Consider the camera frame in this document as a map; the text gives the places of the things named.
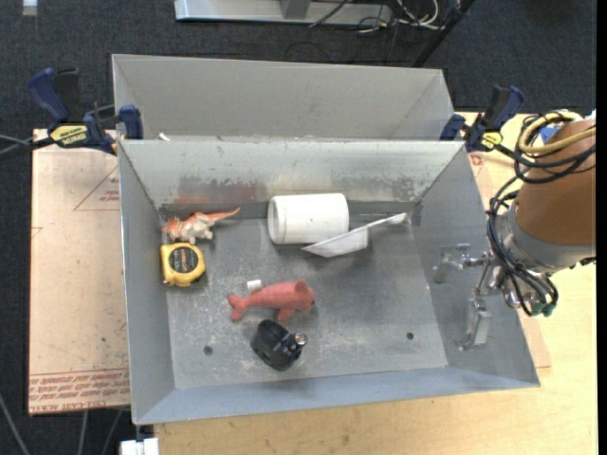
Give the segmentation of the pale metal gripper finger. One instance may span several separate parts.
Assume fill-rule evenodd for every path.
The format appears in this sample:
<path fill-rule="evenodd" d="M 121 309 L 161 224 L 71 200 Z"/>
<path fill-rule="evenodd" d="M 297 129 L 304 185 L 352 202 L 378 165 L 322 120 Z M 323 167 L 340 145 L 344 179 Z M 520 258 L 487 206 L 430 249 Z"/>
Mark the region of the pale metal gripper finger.
<path fill-rule="evenodd" d="M 492 313 L 487 309 L 483 298 L 473 297 L 469 299 L 467 317 L 467 330 L 457 341 L 459 350 L 470 350 L 487 344 Z"/>
<path fill-rule="evenodd" d="M 451 272 L 462 271 L 465 268 L 485 263 L 485 255 L 473 257 L 469 254 L 469 249 L 470 244 L 441 246 L 439 262 L 432 268 L 432 281 L 445 283 Z"/>

